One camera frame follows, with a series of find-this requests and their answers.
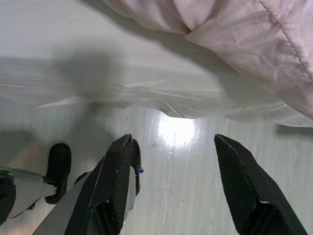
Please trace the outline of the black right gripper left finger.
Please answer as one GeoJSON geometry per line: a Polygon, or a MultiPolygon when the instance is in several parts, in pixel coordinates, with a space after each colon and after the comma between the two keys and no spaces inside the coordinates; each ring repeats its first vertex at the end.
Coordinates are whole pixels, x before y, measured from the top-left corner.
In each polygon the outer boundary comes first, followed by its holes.
{"type": "Polygon", "coordinates": [[[117,235],[127,203],[133,138],[115,140],[42,221],[37,235],[117,235]]]}

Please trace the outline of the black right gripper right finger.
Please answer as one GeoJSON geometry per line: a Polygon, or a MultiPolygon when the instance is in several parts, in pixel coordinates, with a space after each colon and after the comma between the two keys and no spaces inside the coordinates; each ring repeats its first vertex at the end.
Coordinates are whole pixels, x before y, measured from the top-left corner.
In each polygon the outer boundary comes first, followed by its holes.
{"type": "Polygon", "coordinates": [[[305,235],[277,183],[239,142],[216,134],[214,143],[226,201],[240,235],[305,235]]]}

